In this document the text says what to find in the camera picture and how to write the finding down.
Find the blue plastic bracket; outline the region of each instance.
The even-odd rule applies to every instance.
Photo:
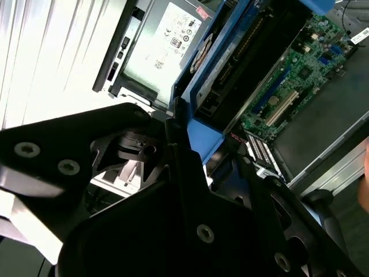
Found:
[[[300,2],[319,16],[327,14],[335,4],[335,0],[300,0]]]

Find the gray metal panel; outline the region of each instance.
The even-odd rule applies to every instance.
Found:
[[[323,176],[316,180],[302,196],[316,189],[326,189],[337,195],[347,186],[352,184],[364,174],[364,159],[366,146],[369,140],[366,139],[355,147],[342,160],[329,169]]]
[[[328,83],[275,141],[293,176],[369,110],[368,59],[369,49],[360,48],[345,65],[347,74]]]

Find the sticker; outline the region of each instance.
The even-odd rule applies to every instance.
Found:
[[[201,20],[170,2],[153,36],[146,60],[152,61],[158,70],[168,64],[178,64],[200,25]]]
[[[196,12],[198,13],[199,16],[201,16],[202,19],[206,20],[208,19],[209,15],[208,13],[203,9],[202,6],[199,6],[197,9],[196,9]]]
[[[359,42],[362,42],[364,39],[366,39],[368,36],[369,36],[369,28],[366,28],[362,32],[354,36],[351,39],[351,41],[353,44],[358,44]]]

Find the screw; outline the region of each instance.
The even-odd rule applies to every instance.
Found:
[[[73,176],[80,172],[81,167],[73,160],[62,160],[58,163],[58,169],[64,175]]]
[[[245,163],[247,163],[247,164],[250,164],[251,162],[250,162],[250,160],[248,159],[248,158],[246,158],[246,157],[243,157],[243,160],[244,160],[244,162]]]
[[[197,235],[198,237],[206,242],[207,244],[211,244],[214,241],[214,233],[209,226],[200,224],[197,226]]]
[[[34,143],[18,143],[14,147],[14,152],[23,158],[34,158],[39,155],[41,149],[38,145]]]
[[[277,186],[282,186],[282,183],[279,180],[273,180],[273,182],[277,185]]]
[[[337,276],[338,277],[346,277],[346,274],[342,270],[338,269],[337,270]]]
[[[140,110],[136,110],[136,111],[134,111],[134,114],[135,115],[138,115],[139,117],[144,117],[145,116],[145,113],[143,113],[142,111],[140,111]]]
[[[282,253],[277,252],[274,255],[274,259],[277,265],[282,268],[284,272],[289,272],[291,270],[291,265],[289,264],[289,261]]]

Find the blue connector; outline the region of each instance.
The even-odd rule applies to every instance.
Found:
[[[330,52],[336,55],[342,55],[342,49],[338,45],[332,45],[330,48]]]
[[[324,65],[328,65],[329,64],[329,61],[326,58],[323,58],[323,57],[320,57],[319,58],[319,62],[321,62]]]

